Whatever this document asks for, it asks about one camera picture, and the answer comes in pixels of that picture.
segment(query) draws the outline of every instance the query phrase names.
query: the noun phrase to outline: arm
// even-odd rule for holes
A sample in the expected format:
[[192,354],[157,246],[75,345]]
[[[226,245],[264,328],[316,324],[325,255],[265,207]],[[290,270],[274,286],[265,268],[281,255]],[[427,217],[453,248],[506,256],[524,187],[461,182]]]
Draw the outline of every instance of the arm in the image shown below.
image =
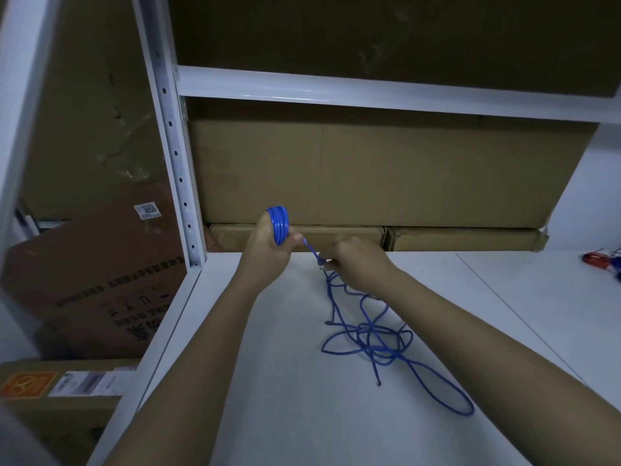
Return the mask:
[[528,460],[621,463],[621,413],[584,384],[402,272],[377,247],[344,240],[320,257],[331,260],[326,270],[390,305]]
[[277,247],[263,214],[227,288],[108,456],[106,466],[209,463],[252,305],[302,241]]

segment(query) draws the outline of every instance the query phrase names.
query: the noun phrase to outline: right hand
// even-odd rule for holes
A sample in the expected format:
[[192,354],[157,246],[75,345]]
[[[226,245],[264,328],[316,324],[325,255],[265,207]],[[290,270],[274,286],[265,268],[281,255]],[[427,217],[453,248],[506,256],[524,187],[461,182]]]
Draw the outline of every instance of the right hand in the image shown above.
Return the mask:
[[401,272],[384,250],[358,237],[338,241],[319,253],[319,258],[330,260],[323,265],[324,270],[336,271],[348,286],[380,299],[388,282]]

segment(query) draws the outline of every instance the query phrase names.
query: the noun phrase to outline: left hand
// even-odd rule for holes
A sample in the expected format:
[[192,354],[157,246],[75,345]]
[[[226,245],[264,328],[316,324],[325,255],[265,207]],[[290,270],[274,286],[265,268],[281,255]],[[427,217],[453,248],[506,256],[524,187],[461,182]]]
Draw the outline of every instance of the left hand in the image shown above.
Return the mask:
[[302,234],[290,227],[289,235],[277,246],[269,214],[264,212],[250,235],[234,280],[259,294],[280,276],[291,258],[291,251],[303,242]]

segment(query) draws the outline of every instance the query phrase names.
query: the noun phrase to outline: blue cable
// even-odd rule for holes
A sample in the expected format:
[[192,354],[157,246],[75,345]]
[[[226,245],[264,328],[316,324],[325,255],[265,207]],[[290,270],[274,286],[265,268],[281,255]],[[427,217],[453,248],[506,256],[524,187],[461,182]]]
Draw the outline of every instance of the blue cable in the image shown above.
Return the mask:
[[[272,222],[272,227],[274,228],[274,240],[276,241],[276,245],[281,245],[286,239],[287,234],[289,233],[289,215],[287,214],[287,210],[283,206],[275,206],[270,207],[268,209],[269,218]],[[306,242],[304,239],[304,244],[312,251],[313,255],[317,259],[317,263],[319,265],[323,265],[325,261],[319,258],[317,252]],[[328,298],[332,303],[332,318],[329,321],[326,321],[326,325],[340,327],[342,330],[332,334],[328,339],[323,343],[321,347],[321,351],[323,353],[328,353],[329,355],[354,355],[355,353],[364,353],[369,360],[371,360],[371,365],[373,366],[373,372],[375,373],[375,378],[377,379],[377,385],[381,386],[381,381],[379,379],[379,373],[377,372],[377,366],[389,366],[394,363],[395,360],[402,360],[408,364],[412,373],[416,376],[416,379],[419,381],[420,385],[423,386],[423,389],[429,394],[433,400],[441,404],[443,407],[446,407],[451,412],[454,412],[457,415],[461,415],[464,417],[470,417],[474,414],[474,404],[468,397],[468,395],[463,392],[459,387],[457,387],[454,383],[446,379],[446,377],[442,376],[438,371],[434,370],[428,365],[421,363],[419,361],[410,360],[405,357],[404,352],[409,348],[409,346],[414,341],[414,333],[413,331],[406,329],[406,325],[403,324],[399,330],[391,329],[390,327],[379,325],[379,320],[384,316],[385,313],[388,312],[388,305],[385,306],[384,310],[373,320],[369,317],[369,315],[365,311],[364,301],[367,299],[376,299],[376,297],[370,296],[368,294],[359,293],[358,291],[353,291],[347,287],[345,283],[342,284],[334,284],[334,280],[338,277],[337,272],[331,272],[328,274],[323,268],[321,268],[322,272],[325,275],[325,281],[327,285]],[[362,311],[366,322],[362,322],[357,326],[352,324],[347,324],[343,315],[341,315],[341,311],[338,308],[336,301],[334,300],[334,295],[332,293],[333,288],[343,288],[346,294],[351,296],[361,296],[360,298],[360,310]],[[389,347],[382,337],[390,336],[394,337],[396,341],[397,348],[392,349]],[[334,352],[326,349],[326,345],[330,343],[332,339],[338,336],[347,336],[352,342],[358,345],[357,349],[349,350],[346,352]],[[375,338],[379,341],[378,344],[371,343],[371,336],[375,336]],[[433,392],[429,390],[427,385],[423,382],[420,375],[416,371],[414,367],[425,368],[429,370],[434,375],[438,376],[443,382],[445,382],[448,386],[453,388],[457,393],[466,401],[468,404],[468,410],[460,411],[446,404],[444,401],[439,399]]]

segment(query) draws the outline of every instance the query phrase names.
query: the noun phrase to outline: forearm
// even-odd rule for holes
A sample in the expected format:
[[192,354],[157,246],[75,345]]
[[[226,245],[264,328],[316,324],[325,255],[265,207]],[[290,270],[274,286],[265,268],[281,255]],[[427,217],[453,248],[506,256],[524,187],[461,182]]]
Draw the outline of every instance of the forearm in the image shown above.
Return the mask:
[[405,273],[382,297],[526,458],[619,462],[621,414],[588,387]]
[[257,294],[233,278],[136,414],[107,466],[208,464]]

